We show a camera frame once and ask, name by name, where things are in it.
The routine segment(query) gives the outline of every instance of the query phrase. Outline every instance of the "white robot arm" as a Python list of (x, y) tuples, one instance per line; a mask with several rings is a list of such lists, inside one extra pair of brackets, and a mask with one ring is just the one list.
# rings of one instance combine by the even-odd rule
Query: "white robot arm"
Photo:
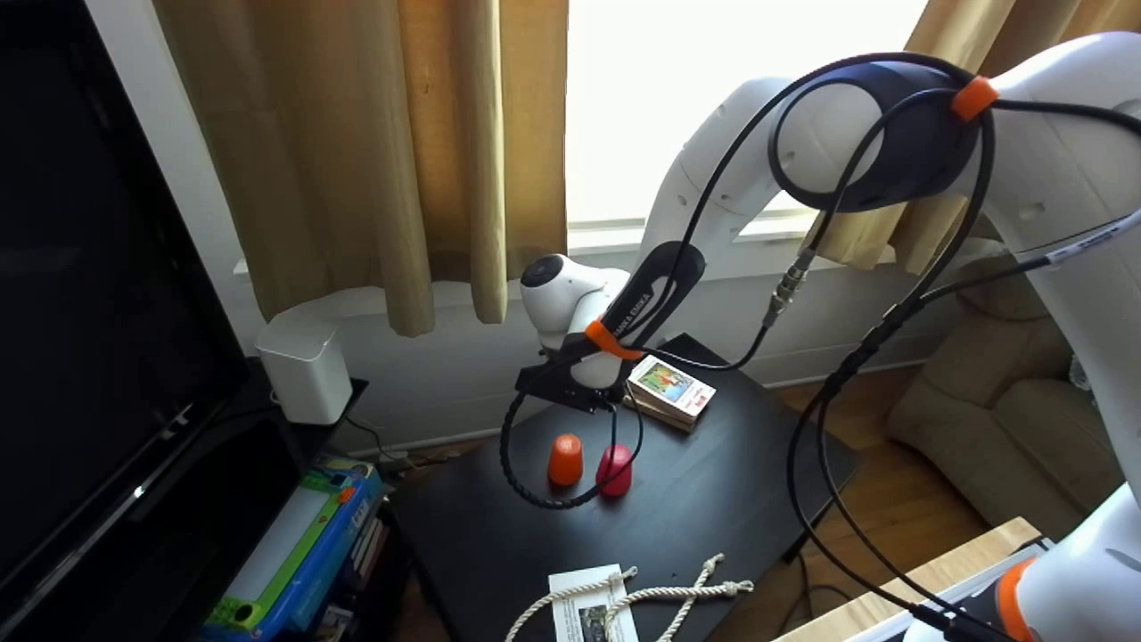
[(550, 360), (527, 369), (518, 390), (571, 407), (616, 390), (623, 363), (698, 281), (706, 258), (776, 190), (820, 209), (865, 209), (971, 191), (975, 178), (987, 176), (985, 215), (1006, 245), (1027, 265), (1066, 259), (1029, 281), (1090, 378), (1126, 484), (1053, 553), (971, 603), (993, 629), (955, 636), (1136, 640), (1141, 237), (1122, 237), (1141, 222), (1136, 67), (1141, 36), (1107, 33), (1053, 46), (987, 83), (993, 105), (971, 96), (971, 74), (909, 62), (845, 62), (800, 83), (742, 84), (675, 159), (637, 270), (623, 287), (622, 273), (571, 287), (600, 294), (584, 295), (593, 315), (547, 312), (547, 298), (567, 298), (554, 295), (567, 289), (560, 273), (581, 281), (584, 270), (571, 259), (525, 273), (525, 303), (530, 319), (547, 319), (539, 329)]

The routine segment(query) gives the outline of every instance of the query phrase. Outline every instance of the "white charger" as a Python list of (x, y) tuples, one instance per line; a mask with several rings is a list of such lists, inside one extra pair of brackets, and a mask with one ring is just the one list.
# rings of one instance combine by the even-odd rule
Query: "white charger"
[(256, 335), (256, 356), (291, 426), (334, 426), (353, 400), (351, 369), (333, 320), (278, 315)]

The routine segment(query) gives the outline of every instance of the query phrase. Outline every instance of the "tv screen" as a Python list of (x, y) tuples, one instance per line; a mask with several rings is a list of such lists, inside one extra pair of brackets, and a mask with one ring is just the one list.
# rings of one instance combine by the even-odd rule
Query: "tv screen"
[(77, 0), (0, 0), (0, 96), (11, 608), (167, 467), (246, 363)]

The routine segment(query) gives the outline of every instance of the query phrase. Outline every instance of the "red object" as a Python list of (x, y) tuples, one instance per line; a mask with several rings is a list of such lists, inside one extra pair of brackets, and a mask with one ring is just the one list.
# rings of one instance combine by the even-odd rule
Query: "red object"
[(596, 482), (603, 499), (622, 499), (632, 489), (636, 460), (623, 442), (603, 453)]
[(581, 479), (581, 442), (577, 436), (555, 436), (547, 460), (550, 482), (560, 489), (577, 484)]

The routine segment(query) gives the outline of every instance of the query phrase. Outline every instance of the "black table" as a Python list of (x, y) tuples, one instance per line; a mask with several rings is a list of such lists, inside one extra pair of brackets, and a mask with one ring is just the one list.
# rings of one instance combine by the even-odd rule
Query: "black table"
[[(669, 348), (718, 360), (693, 340), (675, 340)], [(547, 577), (555, 572), (637, 566), (628, 580), (636, 591), (693, 584), (701, 560), (724, 553), (709, 580), (737, 580), (758, 577), (806, 537), (785, 482), (796, 415), (737, 371), (697, 373), (718, 386), (706, 417), (693, 436), (647, 422), (636, 484), (616, 502), (539, 511), (506, 484), (497, 446), (398, 484), (389, 502), (392, 531), (453, 640), (503, 640), (514, 616), (550, 591)], [(550, 407), (520, 422), (514, 467), (527, 489), (547, 492), (547, 448), (560, 432), (584, 442), (584, 489), (609, 442), (609, 415)], [(636, 436), (636, 415), (622, 409), (622, 439)], [(830, 442), (827, 458), (833, 479), (851, 472), (845, 446)], [(830, 496), (815, 448), (796, 453), (796, 479), (802, 515), (820, 516)], [(706, 640), (726, 611), (731, 599), (698, 603), (680, 636)], [(655, 640), (675, 615), (676, 603), (637, 603), (637, 636)], [(520, 640), (554, 640), (550, 611), (536, 615)]]

